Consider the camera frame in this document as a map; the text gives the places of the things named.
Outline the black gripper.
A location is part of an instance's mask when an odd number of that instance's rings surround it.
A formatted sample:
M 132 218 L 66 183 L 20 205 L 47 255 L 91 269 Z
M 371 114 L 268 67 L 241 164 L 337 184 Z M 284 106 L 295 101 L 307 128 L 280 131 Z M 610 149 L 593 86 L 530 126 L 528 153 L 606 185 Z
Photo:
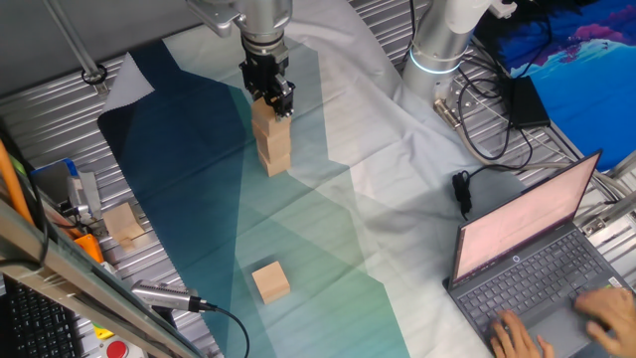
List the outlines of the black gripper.
M 285 45 L 244 45 L 245 60 L 239 65 L 245 88 L 253 101 L 270 97 L 271 106 L 282 120 L 293 114 L 295 84 L 284 76 L 289 65 Z

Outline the person bare hand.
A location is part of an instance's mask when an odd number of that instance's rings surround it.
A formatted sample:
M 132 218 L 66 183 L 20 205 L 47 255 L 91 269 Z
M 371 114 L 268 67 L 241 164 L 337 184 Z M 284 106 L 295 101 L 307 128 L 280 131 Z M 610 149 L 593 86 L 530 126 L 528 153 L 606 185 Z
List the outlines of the person bare hand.
M 511 310 L 498 313 L 492 322 L 490 345 L 496 358 L 554 358 L 553 346 L 543 337 L 532 338 L 521 319 Z
M 609 354 L 635 358 L 635 302 L 629 290 L 587 291 L 576 299 L 574 307 L 598 320 L 588 321 L 586 331 Z

